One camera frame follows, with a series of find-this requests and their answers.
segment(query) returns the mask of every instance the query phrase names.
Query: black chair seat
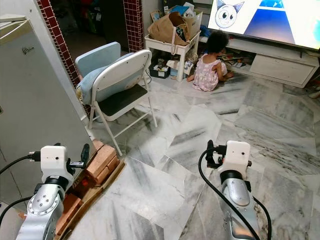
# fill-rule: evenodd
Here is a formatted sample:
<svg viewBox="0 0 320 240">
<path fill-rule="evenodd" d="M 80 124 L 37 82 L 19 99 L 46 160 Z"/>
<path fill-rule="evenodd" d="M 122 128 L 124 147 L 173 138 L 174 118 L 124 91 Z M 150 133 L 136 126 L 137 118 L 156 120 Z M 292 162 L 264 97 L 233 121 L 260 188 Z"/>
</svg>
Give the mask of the black chair seat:
<svg viewBox="0 0 320 240">
<path fill-rule="evenodd" d="M 112 116 L 147 93 L 144 87 L 136 84 L 127 90 L 111 95 L 98 104 L 104 114 Z"/>
</svg>

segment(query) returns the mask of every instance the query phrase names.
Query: television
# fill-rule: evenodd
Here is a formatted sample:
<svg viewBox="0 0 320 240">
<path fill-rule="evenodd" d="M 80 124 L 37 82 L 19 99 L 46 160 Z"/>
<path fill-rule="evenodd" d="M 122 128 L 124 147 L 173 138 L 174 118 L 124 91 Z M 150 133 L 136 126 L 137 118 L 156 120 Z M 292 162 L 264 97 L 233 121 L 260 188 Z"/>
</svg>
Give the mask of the television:
<svg viewBox="0 0 320 240">
<path fill-rule="evenodd" d="M 320 0 L 213 0 L 208 28 L 320 49 Z"/>
</svg>

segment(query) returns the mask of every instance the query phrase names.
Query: white refrigerator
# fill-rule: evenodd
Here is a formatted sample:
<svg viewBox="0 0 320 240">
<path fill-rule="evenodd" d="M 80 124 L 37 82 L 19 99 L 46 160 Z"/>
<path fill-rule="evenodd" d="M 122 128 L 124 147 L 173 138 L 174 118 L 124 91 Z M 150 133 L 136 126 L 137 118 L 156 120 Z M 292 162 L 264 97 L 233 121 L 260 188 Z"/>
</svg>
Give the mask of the white refrigerator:
<svg viewBox="0 0 320 240">
<path fill-rule="evenodd" d="M 66 146 L 68 157 L 75 162 L 84 144 L 90 144 L 93 151 L 27 19 L 0 23 L 0 109 L 0 169 L 55 143 Z M 12 166 L 0 176 L 0 201 L 11 203 L 33 195 L 41 176 L 40 162 L 24 160 Z"/>
</svg>

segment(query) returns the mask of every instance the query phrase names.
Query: brown paper bag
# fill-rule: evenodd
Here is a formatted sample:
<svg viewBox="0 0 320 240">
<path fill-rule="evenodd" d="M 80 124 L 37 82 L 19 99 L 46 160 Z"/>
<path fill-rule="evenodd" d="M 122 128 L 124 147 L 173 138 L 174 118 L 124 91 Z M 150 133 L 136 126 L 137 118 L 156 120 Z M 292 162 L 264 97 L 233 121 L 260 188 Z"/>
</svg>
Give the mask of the brown paper bag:
<svg viewBox="0 0 320 240">
<path fill-rule="evenodd" d="M 186 41 L 182 40 L 181 37 L 176 33 L 176 27 L 183 29 Z M 154 40 L 164 43 L 185 46 L 190 42 L 188 24 L 177 11 L 169 13 L 152 23 L 151 26 L 148 27 L 148 32 Z"/>
</svg>

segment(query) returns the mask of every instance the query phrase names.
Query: girl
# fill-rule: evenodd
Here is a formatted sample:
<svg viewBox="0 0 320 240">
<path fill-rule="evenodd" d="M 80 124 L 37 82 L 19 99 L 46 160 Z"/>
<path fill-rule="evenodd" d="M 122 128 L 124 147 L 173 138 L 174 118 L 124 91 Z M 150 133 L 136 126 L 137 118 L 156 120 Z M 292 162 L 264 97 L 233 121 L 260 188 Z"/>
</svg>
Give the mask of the girl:
<svg viewBox="0 0 320 240">
<path fill-rule="evenodd" d="M 221 30 L 210 35 L 207 41 L 208 54 L 204 54 L 198 61 L 195 75 L 187 78 L 188 82 L 194 80 L 193 87 L 195 89 L 203 92 L 212 91 L 219 81 L 225 82 L 234 76 L 232 72 L 227 72 L 223 62 L 217 60 L 219 53 L 227 46 L 228 41 L 228 35 Z"/>
</svg>

